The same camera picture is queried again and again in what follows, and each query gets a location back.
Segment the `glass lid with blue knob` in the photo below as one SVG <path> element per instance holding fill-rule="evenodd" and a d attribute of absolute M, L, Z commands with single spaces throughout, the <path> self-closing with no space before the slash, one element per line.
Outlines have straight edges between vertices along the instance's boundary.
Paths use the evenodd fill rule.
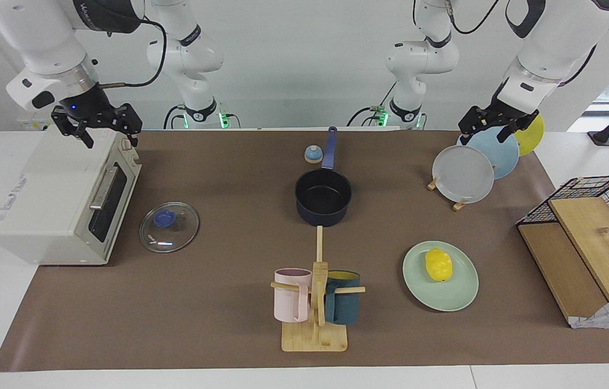
<path fill-rule="evenodd" d="M 200 227 L 198 212 L 183 202 L 167 202 L 150 210 L 139 226 L 142 245 L 154 253 L 173 253 L 186 247 Z"/>

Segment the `light blue plate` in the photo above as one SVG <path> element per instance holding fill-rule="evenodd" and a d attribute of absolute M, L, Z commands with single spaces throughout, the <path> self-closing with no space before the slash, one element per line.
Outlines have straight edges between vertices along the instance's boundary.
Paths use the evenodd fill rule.
<path fill-rule="evenodd" d="M 479 150 L 488 158 L 494 170 L 495 180 L 509 175 L 519 160 L 519 145 L 514 135 L 509 135 L 503 143 L 500 143 L 497 135 L 501 131 L 502 126 L 480 131 L 466 143 L 468 147 Z"/>

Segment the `yellow plate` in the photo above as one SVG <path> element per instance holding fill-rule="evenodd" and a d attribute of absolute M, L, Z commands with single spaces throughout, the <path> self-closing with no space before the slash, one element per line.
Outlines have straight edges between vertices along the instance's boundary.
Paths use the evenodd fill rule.
<path fill-rule="evenodd" d="M 541 114 L 537 114 L 532 123 L 524 130 L 518 130 L 514 137 L 519 145 L 519 156 L 531 153 L 541 142 L 545 133 L 545 123 Z"/>

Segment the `grey plate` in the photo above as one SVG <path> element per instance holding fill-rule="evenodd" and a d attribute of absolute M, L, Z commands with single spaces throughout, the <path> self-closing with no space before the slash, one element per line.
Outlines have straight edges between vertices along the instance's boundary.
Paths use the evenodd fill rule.
<path fill-rule="evenodd" d="M 447 147 L 433 161 L 433 186 L 455 204 L 474 204 L 485 199 L 494 181 L 492 164 L 473 147 Z"/>

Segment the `wooden plate rack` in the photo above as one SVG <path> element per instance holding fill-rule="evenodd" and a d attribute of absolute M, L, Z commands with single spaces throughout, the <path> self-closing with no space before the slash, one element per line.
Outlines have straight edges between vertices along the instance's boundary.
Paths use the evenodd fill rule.
<path fill-rule="evenodd" d="M 454 212 L 460 211 L 466 205 L 465 196 L 461 195 L 459 190 L 456 190 L 455 185 L 441 180 L 438 176 L 434 176 L 428 182 L 426 188 L 428 191 L 438 191 L 447 201 L 450 201 Z"/>

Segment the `pale green plate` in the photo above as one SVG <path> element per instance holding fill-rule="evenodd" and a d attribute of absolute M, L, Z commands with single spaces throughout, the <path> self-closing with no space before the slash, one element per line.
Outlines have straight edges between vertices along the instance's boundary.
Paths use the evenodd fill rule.
<path fill-rule="evenodd" d="M 441 249 L 450 256 L 452 278 L 433 280 L 426 269 L 426 254 Z M 441 241 L 425 241 L 411 247 L 401 266 L 405 285 L 413 297 L 440 312 L 457 312 L 470 305 L 479 291 L 479 276 L 470 258 L 461 249 Z"/>

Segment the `white power strip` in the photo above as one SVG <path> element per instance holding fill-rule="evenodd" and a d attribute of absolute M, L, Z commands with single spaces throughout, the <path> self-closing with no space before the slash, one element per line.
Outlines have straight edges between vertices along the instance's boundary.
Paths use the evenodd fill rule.
<path fill-rule="evenodd" d="M 25 131 L 46 131 L 55 128 L 50 111 L 22 112 L 17 116 L 17 123 Z"/>

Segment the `white toaster oven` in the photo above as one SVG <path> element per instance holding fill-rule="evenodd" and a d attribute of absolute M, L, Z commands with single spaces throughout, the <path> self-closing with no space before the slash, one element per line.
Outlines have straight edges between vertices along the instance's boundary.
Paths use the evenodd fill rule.
<path fill-rule="evenodd" d="M 26 263 L 107 264 L 142 168 L 122 133 L 49 129 L 0 205 L 0 247 Z"/>

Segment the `light wooden cutting board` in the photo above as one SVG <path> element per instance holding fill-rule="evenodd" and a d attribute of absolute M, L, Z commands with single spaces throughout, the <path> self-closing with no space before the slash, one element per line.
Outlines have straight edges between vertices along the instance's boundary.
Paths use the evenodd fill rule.
<path fill-rule="evenodd" d="M 548 201 L 593 279 L 609 301 L 609 206 L 601 197 Z"/>

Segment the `brown wooden board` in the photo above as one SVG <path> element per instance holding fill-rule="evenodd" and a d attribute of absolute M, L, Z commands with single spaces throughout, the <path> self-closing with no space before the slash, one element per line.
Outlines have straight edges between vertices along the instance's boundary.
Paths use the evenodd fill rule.
<path fill-rule="evenodd" d="M 517 226 L 566 321 L 590 318 L 608 300 L 559 223 Z"/>

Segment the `dark blue saucepan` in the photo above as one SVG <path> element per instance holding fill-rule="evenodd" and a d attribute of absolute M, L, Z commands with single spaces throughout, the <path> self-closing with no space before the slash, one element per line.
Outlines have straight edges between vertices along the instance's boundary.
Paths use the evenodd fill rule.
<path fill-rule="evenodd" d="M 344 219 L 352 199 L 348 178 L 334 169 L 337 128 L 329 126 L 321 167 L 302 174 L 295 183 L 298 215 L 312 226 L 330 227 Z"/>

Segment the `brown table mat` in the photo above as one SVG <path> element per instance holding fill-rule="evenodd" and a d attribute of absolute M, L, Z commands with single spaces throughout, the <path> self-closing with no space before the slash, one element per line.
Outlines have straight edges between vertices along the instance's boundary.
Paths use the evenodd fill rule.
<path fill-rule="evenodd" d="M 280 349 L 276 269 L 309 268 L 315 227 L 295 207 L 319 131 L 149 131 L 111 259 L 38 269 L 0 349 L 0 371 L 381 365 L 609 364 L 609 330 L 571 329 L 516 223 L 553 192 L 534 155 L 483 201 L 453 212 L 426 190 L 453 131 L 340 131 L 336 168 L 353 185 L 346 217 L 324 230 L 324 260 L 361 275 L 366 292 L 345 352 Z M 167 202 L 199 214 L 173 253 L 139 238 Z M 420 242 L 461 249 L 479 291 L 440 312 L 406 288 L 401 266 Z"/>

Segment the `teal mug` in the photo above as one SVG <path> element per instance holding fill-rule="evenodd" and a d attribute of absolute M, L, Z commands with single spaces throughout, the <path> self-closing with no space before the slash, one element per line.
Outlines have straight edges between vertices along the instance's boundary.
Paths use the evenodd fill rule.
<path fill-rule="evenodd" d="M 353 325 L 358 320 L 359 294 L 337 293 L 340 288 L 360 285 L 360 275 L 352 271 L 331 270 L 325 287 L 324 313 L 327 323 Z"/>

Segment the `pink mug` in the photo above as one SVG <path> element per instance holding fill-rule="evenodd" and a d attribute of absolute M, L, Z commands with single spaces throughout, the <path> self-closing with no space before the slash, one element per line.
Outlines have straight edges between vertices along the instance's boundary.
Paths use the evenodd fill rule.
<path fill-rule="evenodd" d="M 274 317 L 283 323 L 301 323 L 309 319 L 312 271 L 282 268 L 274 272 L 274 281 L 294 286 L 294 290 L 274 289 Z"/>

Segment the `wooden mug rack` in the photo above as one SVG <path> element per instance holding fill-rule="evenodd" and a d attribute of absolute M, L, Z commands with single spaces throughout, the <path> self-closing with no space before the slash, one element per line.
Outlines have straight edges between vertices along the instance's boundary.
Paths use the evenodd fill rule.
<path fill-rule="evenodd" d="M 323 231 L 323 226 L 317 226 L 316 258 L 312 264 L 312 279 L 307 285 L 276 280 L 270 283 L 274 290 L 295 292 L 297 303 L 304 302 L 306 292 L 307 304 L 297 307 L 297 321 L 282 324 L 280 348 L 284 352 L 344 352 L 348 347 L 347 327 L 328 323 L 325 319 L 329 267 L 323 261 Z"/>

